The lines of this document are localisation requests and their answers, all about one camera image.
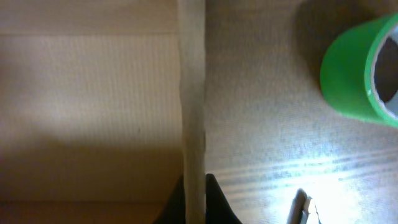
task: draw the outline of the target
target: cardboard box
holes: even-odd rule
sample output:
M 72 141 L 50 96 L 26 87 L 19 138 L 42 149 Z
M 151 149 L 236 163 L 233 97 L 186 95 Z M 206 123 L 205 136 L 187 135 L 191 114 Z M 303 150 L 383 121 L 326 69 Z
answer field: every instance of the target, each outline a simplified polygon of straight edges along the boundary
M 177 0 L 5 0 L 0 34 L 0 223 L 150 223 L 183 173 Z

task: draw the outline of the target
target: green tape roll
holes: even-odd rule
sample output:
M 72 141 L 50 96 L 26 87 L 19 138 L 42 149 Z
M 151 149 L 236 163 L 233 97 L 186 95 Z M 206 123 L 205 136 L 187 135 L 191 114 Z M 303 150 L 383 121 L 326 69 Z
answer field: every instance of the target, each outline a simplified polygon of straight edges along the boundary
M 385 16 L 346 31 L 329 47 L 320 81 L 323 96 L 335 110 L 350 118 L 398 127 L 398 93 L 384 102 L 375 85 L 377 57 L 387 38 L 398 41 L 397 26 L 398 14 Z

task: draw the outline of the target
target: green cylinder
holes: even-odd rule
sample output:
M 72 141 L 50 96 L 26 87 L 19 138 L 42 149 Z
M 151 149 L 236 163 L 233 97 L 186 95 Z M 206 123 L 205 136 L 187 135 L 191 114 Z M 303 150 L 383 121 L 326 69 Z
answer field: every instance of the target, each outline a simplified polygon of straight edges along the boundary
M 377 56 L 397 25 L 398 14 L 385 16 L 346 31 L 329 47 L 320 82 L 324 98 L 335 110 L 350 118 L 398 127 L 398 111 L 386 107 L 374 84 Z

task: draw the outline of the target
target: green object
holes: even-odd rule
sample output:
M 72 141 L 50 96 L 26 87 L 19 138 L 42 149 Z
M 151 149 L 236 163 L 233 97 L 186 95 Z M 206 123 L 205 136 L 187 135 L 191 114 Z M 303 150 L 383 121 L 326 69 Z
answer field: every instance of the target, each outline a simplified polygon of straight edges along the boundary
M 398 127 L 374 84 L 378 53 L 397 25 L 398 14 L 385 16 L 346 31 L 329 47 L 320 81 L 323 96 L 335 110 L 350 118 Z

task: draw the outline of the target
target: table surface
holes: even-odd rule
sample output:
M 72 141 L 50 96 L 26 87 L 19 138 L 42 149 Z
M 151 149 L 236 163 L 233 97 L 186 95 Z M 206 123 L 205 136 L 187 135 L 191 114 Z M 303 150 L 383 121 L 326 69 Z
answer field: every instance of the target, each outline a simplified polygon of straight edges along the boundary
M 398 130 L 322 98 L 322 56 L 393 0 L 207 1 L 206 171 L 243 223 L 286 223 L 302 188 L 325 223 L 396 223 Z

